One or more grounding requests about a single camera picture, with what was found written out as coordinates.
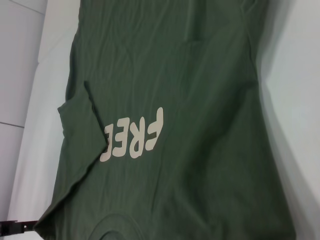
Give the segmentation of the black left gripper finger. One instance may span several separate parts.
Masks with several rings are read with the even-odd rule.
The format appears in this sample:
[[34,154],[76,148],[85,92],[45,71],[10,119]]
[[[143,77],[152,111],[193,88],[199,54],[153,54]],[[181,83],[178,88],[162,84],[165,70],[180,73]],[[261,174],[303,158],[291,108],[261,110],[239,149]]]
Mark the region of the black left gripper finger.
[[38,221],[1,221],[0,231],[1,232],[29,232],[33,231],[34,226]]

